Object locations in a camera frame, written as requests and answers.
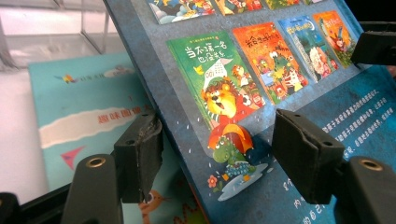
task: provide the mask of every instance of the blue book cover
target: blue book cover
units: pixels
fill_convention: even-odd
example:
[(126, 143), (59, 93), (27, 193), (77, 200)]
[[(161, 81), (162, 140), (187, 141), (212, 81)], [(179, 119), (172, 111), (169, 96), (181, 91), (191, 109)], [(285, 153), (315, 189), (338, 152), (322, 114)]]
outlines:
[[(49, 190), (70, 183), (84, 158), (111, 153), (134, 118), (152, 108), (126, 52), (31, 63), (29, 73)], [(204, 218), (167, 138), (150, 194), (148, 203), (123, 205), (126, 223)]]
[(330, 54), (325, 39), (308, 16), (286, 18), (279, 21), (286, 37), (303, 58), (308, 74), (316, 82), (338, 69), (335, 57)]

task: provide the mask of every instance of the orange book cover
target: orange book cover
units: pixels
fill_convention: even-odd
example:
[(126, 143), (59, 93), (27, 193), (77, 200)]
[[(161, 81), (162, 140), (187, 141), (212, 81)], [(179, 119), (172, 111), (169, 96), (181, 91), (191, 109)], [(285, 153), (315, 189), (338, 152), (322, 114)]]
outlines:
[(356, 41), (350, 35), (346, 25), (335, 10), (319, 12), (312, 16), (332, 47), (335, 55), (344, 67), (352, 64), (350, 57), (356, 46)]
[(274, 105), (308, 84), (273, 22), (234, 28), (233, 34)]

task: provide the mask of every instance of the cartoon animal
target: cartoon animal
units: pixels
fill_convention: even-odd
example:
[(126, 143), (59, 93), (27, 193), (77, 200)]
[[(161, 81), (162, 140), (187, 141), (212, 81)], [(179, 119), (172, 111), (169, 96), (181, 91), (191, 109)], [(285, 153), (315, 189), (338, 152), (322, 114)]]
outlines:
[(167, 201), (157, 190), (152, 189), (149, 192), (149, 200), (146, 203), (139, 203), (138, 206), (142, 212), (144, 224), (149, 224), (149, 213), (157, 209), (163, 201)]
[(340, 28), (338, 29), (338, 34), (335, 34), (335, 37), (330, 36), (330, 38), (332, 39), (334, 45), (333, 48), (341, 51), (341, 52), (347, 52), (347, 43), (344, 41), (343, 36), (343, 27), (340, 26)]
[(218, 163), (227, 162), (225, 175), (228, 178), (235, 175), (242, 175), (244, 180), (249, 180), (249, 175), (256, 170), (255, 166), (250, 165), (239, 149), (235, 146), (232, 139), (223, 135), (216, 144), (213, 152), (213, 159)]
[(276, 83), (282, 80), (285, 68), (290, 67), (290, 61), (276, 51), (270, 52), (270, 57), (274, 60), (274, 73), (271, 76), (274, 79), (274, 83)]
[(204, 74), (204, 69), (203, 69), (203, 67), (202, 67), (201, 64), (200, 64), (199, 66), (197, 66), (197, 67), (194, 67), (194, 66), (193, 66), (193, 68), (194, 68), (194, 71), (195, 71), (198, 75), (203, 75), (203, 74)]
[(244, 105), (243, 95), (227, 77), (209, 84), (205, 91), (201, 91), (201, 97), (207, 110), (219, 116), (219, 123), (236, 123), (255, 110)]

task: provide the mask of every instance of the white floor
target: white floor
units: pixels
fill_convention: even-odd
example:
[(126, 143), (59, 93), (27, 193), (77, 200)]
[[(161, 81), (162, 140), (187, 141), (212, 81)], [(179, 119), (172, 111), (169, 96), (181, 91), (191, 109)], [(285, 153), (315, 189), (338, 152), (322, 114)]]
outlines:
[[(90, 25), (102, 29), (103, 16), (94, 16)], [(77, 34), (82, 26), (76, 10), (0, 7), (0, 18), (9, 36)], [(116, 32), (112, 21), (109, 32)], [(27, 70), (0, 70), (0, 192), (17, 194), (23, 204), (48, 192), (35, 106)]]

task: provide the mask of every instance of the illustrated book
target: illustrated book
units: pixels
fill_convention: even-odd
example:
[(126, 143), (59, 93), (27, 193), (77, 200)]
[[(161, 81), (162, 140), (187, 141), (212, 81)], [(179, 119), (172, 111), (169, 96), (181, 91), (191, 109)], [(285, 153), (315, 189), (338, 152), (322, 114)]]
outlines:
[(308, 85), (304, 69), (273, 22), (234, 28), (233, 34), (273, 104)]
[(237, 123), (265, 105), (226, 32), (172, 39), (167, 46), (210, 130)]
[[(145, 90), (163, 122), (169, 142), (209, 223), (335, 223), (333, 208), (336, 199), (332, 197), (329, 204), (307, 203), (272, 155), (278, 108), (301, 113), (343, 143), (346, 160), (356, 155), (367, 155), (383, 158), (387, 164), (396, 166), (394, 158), (390, 156), (395, 153), (394, 139), (384, 137), (394, 131), (396, 119), (393, 112), (395, 84), (387, 70), (377, 65), (360, 64), (358, 68), (340, 64), (338, 69), (316, 82), (309, 76), (304, 58), (294, 46), (294, 41), (279, 23), (301, 15), (308, 15), (309, 18), (322, 11), (336, 10), (345, 18), (343, 21), (348, 31), (353, 36), (359, 36), (362, 33), (360, 24), (343, 0), (326, 0), (312, 6), (298, 4), (277, 10), (253, 10), (232, 16), (216, 14), (165, 26), (152, 21), (152, 15), (148, 14), (149, 8), (145, 8), (142, 1), (106, 0), (105, 3), (120, 36), (125, 40), (131, 60), (140, 71)], [(316, 22), (313, 19), (309, 21), (313, 25), (303, 23), (298, 28), (315, 28), (315, 32), (306, 32), (322, 36), (315, 26)], [(294, 52), (296, 61), (301, 62), (300, 68), (308, 74), (308, 84), (277, 105), (268, 102), (254, 68), (248, 61), (248, 55), (233, 34), (234, 28), (267, 22), (276, 25), (289, 49)], [(223, 38), (223, 33), (231, 39), (231, 45), (226, 41), (228, 38)], [(205, 73), (211, 68), (208, 64), (203, 64), (201, 70), (198, 62), (191, 62), (193, 54), (187, 54), (190, 51), (187, 47), (194, 50), (205, 50), (206, 47), (209, 50), (220, 41), (236, 49), (245, 65), (244, 71), (251, 74), (268, 104), (243, 115), (244, 118), (237, 122), (228, 119), (228, 122), (211, 126), (208, 120), (212, 116), (208, 116), (208, 109), (203, 109), (205, 102), (200, 103), (203, 96), (210, 96), (212, 108), (236, 108), (236, 101), (232, 97), (227, 98), (231, 96), (227, 92), (231, 86), (226, 83), (219, 85), (220, 91), (201, 94), (205, 86), (203, 77), (211, 78), (216, 73)], [(324, 37), (319, 43), (321, 47), (327, 45)], [(336, 62), (337, 58), (330, 47), (322, 51), (329, 51), (333, 57), (329, 58)], [(205, 56), (210, 56), (212, 52), (218, 51), (213, 49)], [(233, 59), (230, 63), (221, 64), (225, 71), (229, 71), (227, 66), (236, 62)], [(216, 68), (224, 71), (222, 66)], [(194, 78), (192, 84), (186, 74)], [(233, 78), (227, 72), (227, 76), (216, 79), (235, 80)], [(219, 100), (224, 96), (228, 99), (227, 104)], [(217, 112), (219, 116), (229, 115), (220, 111)], [(283, 137), (285, 140), (290, 139), (287, 134)]]
[(209, 0), (148, 0), (148, 5), (159, 24), (184, 21), (215, 13)]
[[(152, 108), (126, 52), (31, 63), (29, 73), (49, 190), (69, 184), (84, 158), (111, 153), (134, 118)], [(205, 221), (164, 139), (152, 200), (124, 204), (126, 223)]]
[(348, 67), (352, 64), (350, 58), (356, 46), (354, 37), (351, 36), (337, 11), (325, 11), (312, 15), (320, 31), (332, 47), (341, 65)]
[(267, 5), (272, 10), (279, 9), (282, 7), (290, 7), (293, 5), (298, 5), (300, 0), (265, 0)]
[(261, 0), (215, 0), (223, 16), (241, 14), (262, 9)]
[(310, 17), (286, 18), (279, 23), (304, 59), (307, 70), (315, 81), (338, 69), (338, 63), (330, 54), (326, 41)]

